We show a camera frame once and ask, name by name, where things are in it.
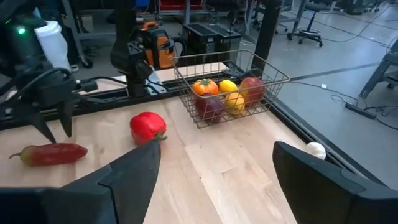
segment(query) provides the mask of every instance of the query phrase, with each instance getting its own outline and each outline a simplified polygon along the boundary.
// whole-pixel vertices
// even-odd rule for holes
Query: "gray floor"
[[[398,37],[398,21],[391,21],[398,19],[398,7],[387,9],[387,6],[382,5],[378,13],[362,16],[317,14],[317,22],[313,27],[322,32],[324,39],[336,42],[325,40],[324,46],[319,48],[311,40],[299,45],[298,39],[290,42],[285,35],[276,35],[268,61],[290,77],[345,69],[345,72],[330,72],[301,82],[326,84],[327,88],[357,97],[386,53],[386,46]],[[284,14],[294,16],[296,11],[294,9]],[[309,18],[312,13],[305,12],[304,16]],[[308,22],[308,19],[302,19],[301,26],[306,26]],[[181,31],[180,25],[176,23],[165,22],[164,28],[169,35],[177,35]],[[258,33],[251,30],[251,35],[255,37]],[[101,40],[87,44],[109,45],[112,41]],[[251,45],[241,45],[241,48],[254,50]],[[81,69],[77,73],[78,77],[118,75],[109,63],[109,51],[110,47],[99,49],[99,56],[93,58],[94,68]],[[378,84],[366,99],[368,105],[398,105],[398,90],[388,90],[386,85]],[[346,110],[344,103],[332,100],[331,95],[329,91],[320,88],[287,83],[280,92],[279,99],[377,178],[398,190],[398,132]],[[363,101],[360,100],[359,106],[364,106]],[[380,119],[398,127],[398,110],[385,118],[380,116]]]

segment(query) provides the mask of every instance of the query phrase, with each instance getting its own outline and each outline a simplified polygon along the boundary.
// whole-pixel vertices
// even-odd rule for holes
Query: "table surface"
[[[158,72],[173,79],[172,70]],[[98,81],[101,90],[122,88]],[[31,144],[48,144],[32,126],[0,132],[1,187],[61,187],[135,148],[129,120],[143,111],[161,115],[159,176],[144,223],[296,223],[272,163],[275,141],[305,146],[271,112],[197,129],[179,98],[143,103],[73,118],[73,136],[48,122],[58,142],[75,142],[88,154],[75,164],[26,167],[8,156]]]

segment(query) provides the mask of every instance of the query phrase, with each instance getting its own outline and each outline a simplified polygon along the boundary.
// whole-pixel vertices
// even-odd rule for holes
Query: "chair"
[[[317,12],[320,12],[320,11],[323,11],[323,10],[329,10],[330,7],[328,7],[328,6],[324,5],[324,4],[317,4],[317,3],[309,2],[309,3],[306,3],[305,9],[313,11],[313,16],[312,16],[312,18],[310,20],[309,25],[307,27],[298,27],[297,28],[298,32],[294,33],[294,34],[293,33],[289,33],[287,35],[287,38],[289,40],[293,40],[293,36],[300,37],[300,40],[298,40],[299,44],[303,44],[303,41],[305,39],[310,39],[310,40],[318,42],[319,43],[319,47],[322,47],[323,43],[322,43],[322,39],[321,39],[321,32],[319,30],[312,29],[311,26],[312,26],[312,23],[313,23],[313,21],[315,19],[315,14]]]

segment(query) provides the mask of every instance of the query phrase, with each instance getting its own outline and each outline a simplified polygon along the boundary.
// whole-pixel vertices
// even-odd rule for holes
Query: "wire basket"
[[[248,50],[181,56],[174,62],[180,99],[198,128],[266,112],[290,80]],[[259,63],[264,70],[258,69]]]

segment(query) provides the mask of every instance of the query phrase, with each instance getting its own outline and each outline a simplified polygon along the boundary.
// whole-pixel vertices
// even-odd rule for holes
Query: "lemon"
[[[238,115],[244,110],[244,98],[239,93],[230,93],[226,95],[225,106],[229,113]]]
[[[238,87],[231,80],[223,80],[218,84],[218,89],[220,92],[226,93],[230,91],[236,91],[238,90]]]

